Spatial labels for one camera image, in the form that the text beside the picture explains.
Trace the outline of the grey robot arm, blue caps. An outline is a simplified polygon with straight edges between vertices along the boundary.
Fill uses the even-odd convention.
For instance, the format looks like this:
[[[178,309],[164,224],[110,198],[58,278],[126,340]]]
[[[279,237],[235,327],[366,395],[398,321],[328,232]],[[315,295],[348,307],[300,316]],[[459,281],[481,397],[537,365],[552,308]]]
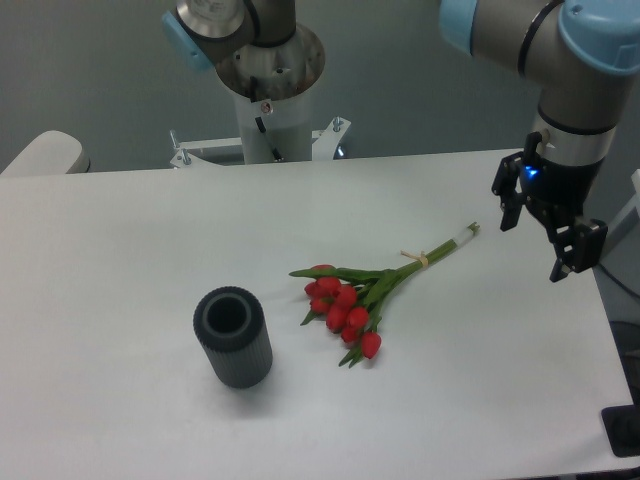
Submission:
[[[291,1],[180,1],[162,18],[194,69],[214,69],[233,95],[247,163],[307,161],[307,93],[325,53]],[[639,74],[635,1],[443,1],[439,28],[451,45],[540,86],[532,131],[504,158],[492,186],[514,228],[527,210],[545,228],[552,281],[595,266],[608,228],[583,205]]]

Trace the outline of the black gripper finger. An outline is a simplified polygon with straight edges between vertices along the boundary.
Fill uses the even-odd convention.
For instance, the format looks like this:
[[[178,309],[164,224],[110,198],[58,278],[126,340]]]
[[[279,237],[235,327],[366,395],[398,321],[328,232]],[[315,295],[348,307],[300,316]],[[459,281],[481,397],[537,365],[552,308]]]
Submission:
[[[522,166],[522,152],[504,157],[500,161],[491,186],[492,193],[500,199],[501,231],[508,231],[517,226],[525,204],[525,195],[517,190]]]
[[[577,218],[573,225],[552,229],[550,243],[556,260],[550,274],[553,283],[570,273],[581,273],[598,264],[608,234],[608,225],[600,220]]]

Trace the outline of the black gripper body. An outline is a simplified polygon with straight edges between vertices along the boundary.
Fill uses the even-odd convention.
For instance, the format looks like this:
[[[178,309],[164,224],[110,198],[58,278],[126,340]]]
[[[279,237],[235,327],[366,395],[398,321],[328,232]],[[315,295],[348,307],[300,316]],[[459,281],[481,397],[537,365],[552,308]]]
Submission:
[[[537,130],[525,140],[520,186],[528,212],[550,235],[569,229],[606,157],[606,135]]]

